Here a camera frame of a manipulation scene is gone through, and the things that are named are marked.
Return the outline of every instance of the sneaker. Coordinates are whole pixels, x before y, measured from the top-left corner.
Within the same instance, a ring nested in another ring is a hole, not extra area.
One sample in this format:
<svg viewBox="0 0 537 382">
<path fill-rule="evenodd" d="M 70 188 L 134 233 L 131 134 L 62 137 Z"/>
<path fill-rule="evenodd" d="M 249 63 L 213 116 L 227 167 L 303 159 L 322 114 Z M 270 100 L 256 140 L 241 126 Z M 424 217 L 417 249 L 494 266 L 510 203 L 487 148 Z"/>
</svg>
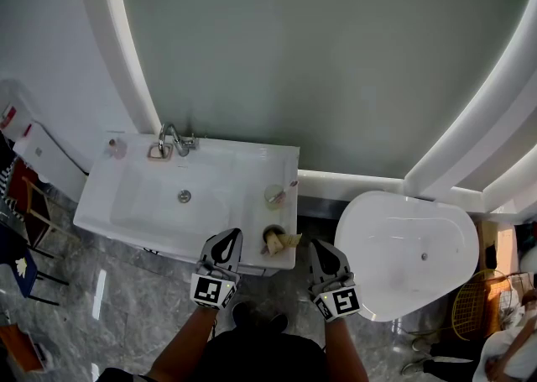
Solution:
<svg viewBox="0 0 537 382">
<path fill-rule="evenodd" d="M 422 359 L 421 361 L 417 361 L 416 363 L 406 364 L 401 369 L 401 376 L 410 376 L 410 375 L 416 374 L 416 373 L 423 373 L 423 363 L 425 361 L 427 361 L 427 360 Z"/>
<path fill-rule="evenodd" d="M 412 349 L 415 352 L 421 352 L 429 356 L 430 356 L 430 346 L 431 346 L 430 343 L 427 342 L 424 338 L 416 338 L 412 342 Z"/>
<path fill-rule="evenodd" d="M 248 309 L 248 305 L 244 301 L 237 303 L 233 307 L 232 316 L 236 327 L 246 327 L 252 324 L 250 309 Z"/>
<path fill-rule="evenodd" d="M 268 323 L 268 331 L 272 334 L 280 334 L 285 331 L 285 328 L 289 325 L 287 316 L 283 313 L 279 313 Z"/>
</svg>

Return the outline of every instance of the toothbrush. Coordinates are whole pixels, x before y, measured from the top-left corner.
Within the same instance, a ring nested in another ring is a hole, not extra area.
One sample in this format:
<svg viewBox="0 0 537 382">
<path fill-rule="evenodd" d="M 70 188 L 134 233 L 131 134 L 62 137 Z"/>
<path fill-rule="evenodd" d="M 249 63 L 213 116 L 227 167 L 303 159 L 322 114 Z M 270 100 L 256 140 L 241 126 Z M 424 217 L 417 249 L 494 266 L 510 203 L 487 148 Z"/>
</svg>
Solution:
<svg viewBox="0 0 537 382">
<path fill-rule="evenodd" d="M 291 183 L 289 183 L 289 186 L 287 188 L 285 188 L 284 190 L 280 191 L 275 196 L 270 197 L 268 202 L 269 203 L 280 203 L 284 199 L 285 195 L 287 194 L 287 191 L 289 191 L 294 186 L 297 186 L 298 183 L 299 183 L 298 181 L 291 181 Z"/>
</svg>

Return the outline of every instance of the person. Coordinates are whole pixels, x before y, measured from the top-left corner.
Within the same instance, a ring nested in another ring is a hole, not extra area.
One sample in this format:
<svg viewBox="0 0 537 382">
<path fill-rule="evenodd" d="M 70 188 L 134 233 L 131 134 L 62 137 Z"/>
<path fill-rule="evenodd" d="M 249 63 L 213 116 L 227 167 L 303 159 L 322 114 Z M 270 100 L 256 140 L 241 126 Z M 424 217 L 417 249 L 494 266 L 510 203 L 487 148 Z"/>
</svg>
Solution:
<svg viewBox="0 0 537 382">
<path fill-rule="evenodd" d="M 312 340 L 284 334 L 285 315 L 255 327 L 246 303 L 232 309 L 236 327 L 207 342 L 217 309 L 198 306 L 144 376 L 106 369 L 97 382 L 311 380 L 368 382 L 344 319 L 325 323 L 326 353 Z"/>
<path fill-rule="evenodd" d="M 487 339 L 429 344 L 423 338 L 412 342 L 412 349 L 429 357 L 452 357 L 465 363 L 436 362 L 422 359 L 407 364 L 403 376 L 433 374 L 448 382 L 511 382 L 527 380 L 537 369 L 537 290 L 526 293 L 522 300 L 524 318 L 517 327 L 495 332 Z"/>
</svg>

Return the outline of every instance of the black shoe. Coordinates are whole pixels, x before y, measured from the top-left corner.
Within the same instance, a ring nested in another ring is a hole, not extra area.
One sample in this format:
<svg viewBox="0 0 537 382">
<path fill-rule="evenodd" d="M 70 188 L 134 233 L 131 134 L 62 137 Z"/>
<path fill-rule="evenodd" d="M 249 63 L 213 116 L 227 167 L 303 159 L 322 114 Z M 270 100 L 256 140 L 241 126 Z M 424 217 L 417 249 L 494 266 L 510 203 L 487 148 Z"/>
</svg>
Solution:
<svg viewBox="0 0 537 382">
<path fill-rule="evenodd" d="M 250 310 L 248 305 L 241 301 L 237 303 L 232 309 L 233 322 L 237 327 L 246 327 L 252 325 L 252 318 L 250 318 Z"/>
<path fill-rule="evenodd" d="M 280 334 L 285 331 L 285 328 L 287 328 L 288 325 L 289 320 L 287 319 L 287 316 L 280 313 L 268 323 L 267 330 L 272 334 Z"/>
</svg>

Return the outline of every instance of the white wall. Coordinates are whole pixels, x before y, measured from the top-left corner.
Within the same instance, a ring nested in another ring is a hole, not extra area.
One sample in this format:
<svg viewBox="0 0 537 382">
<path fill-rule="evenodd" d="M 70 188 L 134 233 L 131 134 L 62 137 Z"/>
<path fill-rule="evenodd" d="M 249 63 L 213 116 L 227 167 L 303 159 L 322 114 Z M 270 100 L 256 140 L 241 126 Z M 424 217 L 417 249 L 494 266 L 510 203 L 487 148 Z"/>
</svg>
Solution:
<svg viewBox="0 0 537 382">
<path fill-rule="evenodd" d="M 85 171 L 108 130 L 136 132 L 82 0 L 0 0 L 0 78 L 26 88 L 34 117 Z"/>
<path fill-rule="evenodd" d="M 476 94 L 527 1 L 125 5 L 159 117 L 179 131 L 297 145 L 301 169 L 403 178 Z"/>
</svg>

